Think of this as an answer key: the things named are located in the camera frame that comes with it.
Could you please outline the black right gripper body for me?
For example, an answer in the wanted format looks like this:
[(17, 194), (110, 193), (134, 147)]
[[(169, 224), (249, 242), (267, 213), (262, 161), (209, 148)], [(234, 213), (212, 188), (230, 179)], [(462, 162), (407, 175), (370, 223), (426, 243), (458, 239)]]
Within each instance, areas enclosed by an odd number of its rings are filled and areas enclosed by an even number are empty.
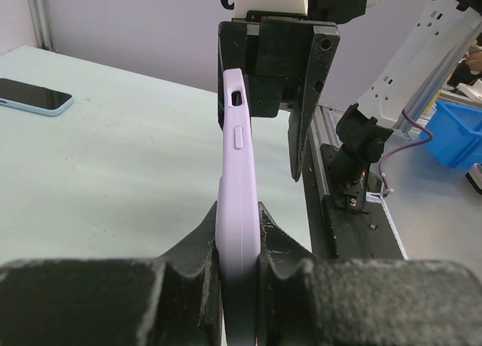
[(241, 71), (251, 115), (275, 118), (280, 109), (291, 110), (299, 91), (312, 26), (330, 22), (261, 12), (254, 12), (245, 20), (231, 21), (247, 23), (246, 69)]

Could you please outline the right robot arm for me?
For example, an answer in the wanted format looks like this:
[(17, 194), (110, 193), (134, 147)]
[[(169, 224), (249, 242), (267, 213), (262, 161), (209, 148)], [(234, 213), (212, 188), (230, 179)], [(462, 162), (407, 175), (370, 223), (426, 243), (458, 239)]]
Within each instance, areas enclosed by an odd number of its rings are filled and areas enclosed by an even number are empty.
[[(220, 0), (233, 17), (218, 27), (218, 123), (229, 129), (232, 93), (252, 117), (289, 111), (291, 175), (299, 179), (308, 132), (340, 43), (338, 27), (381, 0)], [(332, 168), (356, 182), (379, 160), (401, 113), (433, 95), (481, 28), (481, 0), (428, 0), (417, 24), (338, 126), (342, 155)]]

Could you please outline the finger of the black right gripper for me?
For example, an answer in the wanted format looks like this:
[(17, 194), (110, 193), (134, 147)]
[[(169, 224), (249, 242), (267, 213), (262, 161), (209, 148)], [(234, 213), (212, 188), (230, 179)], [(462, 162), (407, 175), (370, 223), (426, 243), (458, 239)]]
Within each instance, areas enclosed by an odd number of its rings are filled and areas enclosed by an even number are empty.
[(310, 31), (306, 59), (296, 101), (288, 122), (291, 176), (298, 181), (307, 150), (308, 130), (331, 68), (340, 33), (334, 23), (315, 23)]
[(218, 124), (224, 127), (224, 71), (246, 69), (247, 23), (221, 22), (218, 26)]

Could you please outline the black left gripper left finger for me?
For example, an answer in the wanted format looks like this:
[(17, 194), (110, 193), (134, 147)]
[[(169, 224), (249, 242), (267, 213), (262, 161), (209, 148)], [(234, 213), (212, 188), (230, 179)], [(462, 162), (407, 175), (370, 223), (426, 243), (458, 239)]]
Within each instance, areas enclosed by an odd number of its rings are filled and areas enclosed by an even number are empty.
[(4, 264), (1, 343), (219, 345), (215, 215), (157, 258)]

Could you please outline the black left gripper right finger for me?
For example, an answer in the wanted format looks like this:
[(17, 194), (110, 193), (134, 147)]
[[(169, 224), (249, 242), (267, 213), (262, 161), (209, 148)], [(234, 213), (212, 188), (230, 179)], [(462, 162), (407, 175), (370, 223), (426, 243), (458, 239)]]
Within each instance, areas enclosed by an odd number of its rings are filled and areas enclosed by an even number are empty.
[(481, 284), (442, 261), (321, 259), (259, 209), (261, 345), (479, 345)]

